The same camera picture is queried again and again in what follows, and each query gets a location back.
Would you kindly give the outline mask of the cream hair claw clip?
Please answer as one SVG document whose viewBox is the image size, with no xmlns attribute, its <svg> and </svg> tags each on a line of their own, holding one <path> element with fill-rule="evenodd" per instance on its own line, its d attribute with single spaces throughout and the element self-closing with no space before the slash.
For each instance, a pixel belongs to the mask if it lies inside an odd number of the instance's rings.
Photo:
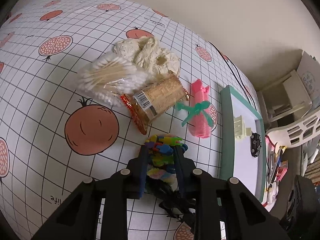
<svg viewBox="0 0 320 240">
<path fill-rule="evenodd" d="M 250 137 L 252 130 L 250 127 L 245 126 L 245 122 L 242 116 L 234 117 L 234 137 L 236 140 L 245 139 L 245 137 Z"/>
</svg>

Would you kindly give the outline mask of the clutter of stationery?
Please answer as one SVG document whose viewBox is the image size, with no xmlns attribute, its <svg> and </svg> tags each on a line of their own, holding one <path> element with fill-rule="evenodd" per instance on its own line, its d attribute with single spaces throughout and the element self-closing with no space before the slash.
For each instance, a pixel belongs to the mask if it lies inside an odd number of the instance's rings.
<svg viewBox="0 0 320 240">
<path fill-rule="evenodd" d="M 287 147 L 274 144 L 269 136 L 266 136 L 265 140 L 267 174 L 263 206 L 270 210 L 277 200 L 279 184 L 288 170 L 287 161 L 283 160 Z"/>
</svg>

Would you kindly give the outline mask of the black toy car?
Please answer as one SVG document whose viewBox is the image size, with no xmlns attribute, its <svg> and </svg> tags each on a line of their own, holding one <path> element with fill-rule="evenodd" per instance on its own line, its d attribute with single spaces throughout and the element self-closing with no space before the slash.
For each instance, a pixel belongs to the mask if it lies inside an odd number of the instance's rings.
<svg viewBox="0 0 320 240">
<path fill-rule="evenodd" d="M 252 157 L 258 157 L 260 154 L 260 149 L 261 149 L 261 135 L 258 133 L 252 133 L 250 136 L 251 140 L 251 156 Z"/>
</svg>

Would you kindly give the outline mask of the pomegranate grid tablecloth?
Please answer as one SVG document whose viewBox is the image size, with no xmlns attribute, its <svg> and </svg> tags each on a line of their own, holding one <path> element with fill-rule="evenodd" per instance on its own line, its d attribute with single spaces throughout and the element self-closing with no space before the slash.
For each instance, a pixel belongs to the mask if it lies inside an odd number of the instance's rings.
<svg viewBox="0 0 320 240">
<path fill-rule="evenodd" d="M 104 152 L 77 154 L 65 124 L 81 109 L 75 77 L 82 67 L 133 35 L 153 35 L 181 61 L 186 90 L 200 79 L 221 108 L 233 86 L 254 108 L 257 94 L 230 59 L 165 13 L 128 0 L 34 0 L 1 27 L 1 137 L 9 169 L 1 173 L 1 212 L 19 239 L 31 239 L 87 177 L 105 179 L 136 156 L 146 136 L 126 107 L 112 107 L 119 132 Z"/>
</svg>

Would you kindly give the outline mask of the cotton swab bag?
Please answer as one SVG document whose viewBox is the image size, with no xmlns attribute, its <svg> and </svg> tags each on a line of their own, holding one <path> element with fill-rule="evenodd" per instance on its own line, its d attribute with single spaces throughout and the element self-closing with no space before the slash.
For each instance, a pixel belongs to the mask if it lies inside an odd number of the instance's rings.
<svg viewBox="0 0 320 240">
<path fill-rule="evenodd" d="M 119 107 L 123 94 L 144 88 L 149 78 L 143 68 L 109 51 L 78 71 L 76 85 L 93 99 Z"/>
</svg>

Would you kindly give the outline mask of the cream knitted cloth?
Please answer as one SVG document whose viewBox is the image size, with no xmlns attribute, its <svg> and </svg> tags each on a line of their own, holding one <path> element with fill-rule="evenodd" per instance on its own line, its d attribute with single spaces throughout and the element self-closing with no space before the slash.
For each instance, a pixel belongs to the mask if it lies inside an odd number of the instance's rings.
<svg viewBox="0 0 320 240">
<path fill-rule="evenodd" d="M 119 41 L 114 46 L 114 52 L 157 79 L 180 74 L 179 57 L 169 49 L 162 48 L 156 37 L 143 36 Z"/>
</svg>

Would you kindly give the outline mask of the green ribbon bow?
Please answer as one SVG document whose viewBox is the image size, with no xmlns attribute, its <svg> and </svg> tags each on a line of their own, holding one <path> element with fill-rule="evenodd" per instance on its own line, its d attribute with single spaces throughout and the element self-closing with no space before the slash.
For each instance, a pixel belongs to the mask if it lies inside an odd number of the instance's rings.
<svg viewBox="0 0 320 240">
<path fill-rule="evenodd" d="M 206 109 L 210 107 L 209 101 L 202 101 L 196 103 L 194 107 L 187 106 L 181 102 L 176 103 L 176 108 L 178 111 L 186 110 L 188 111 L 187 117 L 182 121 L 182 127 L 185 126 L 194 116 L 203 114 L 205 117 L 207 124 L 209 127 L 214 127 L 214 120 L 213 118 L 206 112 Z"/>
</svg>

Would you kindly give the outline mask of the white booklet on shelf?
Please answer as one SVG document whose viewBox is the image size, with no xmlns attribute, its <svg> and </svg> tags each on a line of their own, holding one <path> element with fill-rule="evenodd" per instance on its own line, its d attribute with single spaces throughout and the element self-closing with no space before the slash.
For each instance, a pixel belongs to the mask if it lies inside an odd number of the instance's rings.
<svg viewBox="0 0 320 240">
<path fill-rule="evenodd" d="M 297 74 L 299 75 L 304 87 L 312 103 L 314 105 L 319 103 L 319 62 L 309 55 L 306 51 L 303 51 L 302 58 L 297 68 Z"/>
</svg>

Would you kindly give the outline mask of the brown snack packet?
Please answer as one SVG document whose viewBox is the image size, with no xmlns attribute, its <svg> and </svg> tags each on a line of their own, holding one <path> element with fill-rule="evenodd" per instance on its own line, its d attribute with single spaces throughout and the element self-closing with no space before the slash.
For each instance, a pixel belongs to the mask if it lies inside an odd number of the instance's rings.
<svg viewBox="0 0 320 240">
<path fill-rule="evenodd" d="M 138 130 L 146 135 L 148 126 L 178 102 L 189 101 L 189 94 L 179 78 L 171 75 L 133 95 L 123 94 L 121 101 L 130 111 Z"/>
</svg>

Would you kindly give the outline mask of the teal rimmed white tray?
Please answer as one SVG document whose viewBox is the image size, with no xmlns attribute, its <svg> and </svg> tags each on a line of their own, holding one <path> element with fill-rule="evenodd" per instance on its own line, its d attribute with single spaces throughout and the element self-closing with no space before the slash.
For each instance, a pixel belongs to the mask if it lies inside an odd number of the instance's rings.
<svg viewBox="0 0 320 240">
<path fill-rule="evenodd" d="M 222 107 L 222 157 L 219 178 L 238 178 L 262 202 L 266 186 L 266 144 L 263 119 L 259 112 L 232 86 L 220 92 Z M 244 126 L 261 136 L 258 157 L 251 155 L 251 139 L 236 139 L 234 119 L 242 117 Z"/>
</svg>

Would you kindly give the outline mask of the white lattice chair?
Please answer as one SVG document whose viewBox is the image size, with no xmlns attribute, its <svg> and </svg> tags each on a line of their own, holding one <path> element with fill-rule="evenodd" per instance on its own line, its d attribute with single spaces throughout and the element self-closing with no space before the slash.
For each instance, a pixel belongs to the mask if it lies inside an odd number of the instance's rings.
<svg viewBox="0 0 320 240">
<path fill-rule="evenodd" d="M 298 147 L 319 136 L 320 110 L 317 107 L 289 125 L 269 129 L 266 136 L 277 146 Z"/>
</svg>

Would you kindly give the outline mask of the black action figure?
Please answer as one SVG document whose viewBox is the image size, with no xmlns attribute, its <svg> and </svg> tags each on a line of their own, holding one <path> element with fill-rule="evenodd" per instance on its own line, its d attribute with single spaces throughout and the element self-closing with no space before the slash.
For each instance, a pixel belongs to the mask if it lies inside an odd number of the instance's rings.
<svg viewBox="0 0 320 240">
<path fill-rule="evenodd" d="M 159 207 L 165 210 L 169 217 L 185 222 L 194 229 L 195 211 L 191 209 L 196 209 L 196 200 L 182 197 L 178 190 L 173 191 L 169 184 L 159 179 L 147 177 L 145 188 L 161 200 Z"/>
</svg>

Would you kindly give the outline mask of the pink hair roller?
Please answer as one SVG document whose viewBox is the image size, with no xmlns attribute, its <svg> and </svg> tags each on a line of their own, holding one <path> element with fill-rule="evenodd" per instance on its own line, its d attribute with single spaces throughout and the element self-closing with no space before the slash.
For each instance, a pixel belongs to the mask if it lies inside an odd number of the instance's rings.
<svg viewBox="0 0 320 240">
<path fill-rule="evenodd" d="M 204 87 L 202 81 L 197 79 L 191 84 L 191 90 L 193 94 L 193 99 L 191 101 L 191 106 L 195 110 L 195 115 L 191 119 L 191 128 L 189 131 L 191 135 L 197 138 L 206 139 L 210 135 L 210 126 L 206 115 L 203 113 L 207 111 L 209 103 L 209 90 L 210 86 Z"/>
</svg>

